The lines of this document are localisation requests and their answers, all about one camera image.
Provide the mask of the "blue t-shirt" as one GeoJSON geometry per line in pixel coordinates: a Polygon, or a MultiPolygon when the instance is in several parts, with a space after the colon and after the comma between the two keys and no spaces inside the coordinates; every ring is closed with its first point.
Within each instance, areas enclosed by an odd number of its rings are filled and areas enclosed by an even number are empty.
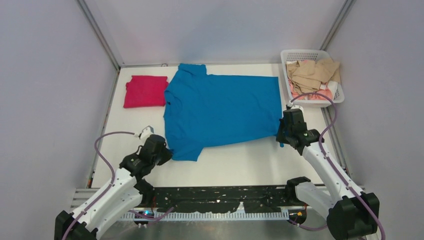
{"type": "Polygon", "coordinates": [[[165,138],[175,161],[275,136],[283,113],[276,76],[209,74],[203,64],[180,64],[164,98],[165,138]]]}

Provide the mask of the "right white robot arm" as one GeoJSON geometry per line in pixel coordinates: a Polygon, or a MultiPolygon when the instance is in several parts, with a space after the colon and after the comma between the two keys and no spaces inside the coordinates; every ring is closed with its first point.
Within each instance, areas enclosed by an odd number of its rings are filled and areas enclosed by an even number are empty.
{"type": "Polygon", "coordinates": [[[303,111],[290,108],[279,120],[276,141],[294,148],[316,171],[326,191],[305,177],[286,182],[285,198],[291,205],[301,202],[312,207],[326,221],[336,240],[354,240],[377,233],[380,201],[366,193],[333,159],[325,140],[316,129],[308,129],[303,111]]]}

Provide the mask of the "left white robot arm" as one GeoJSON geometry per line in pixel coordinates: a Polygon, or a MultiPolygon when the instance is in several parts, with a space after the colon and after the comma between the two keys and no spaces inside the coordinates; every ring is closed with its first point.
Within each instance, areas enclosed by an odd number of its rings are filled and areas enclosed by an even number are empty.
{"type": "Polygon", "coordinates": [[[99,240],[125,213],[137,206],[148,207],[154,188],[145,180],[156,166],[172,158],[164,137],[148,128],[137,138],[136,152],[124,157],[111,179],[71,212],[60,212],[54,225],[55,240],[99,240]]]}

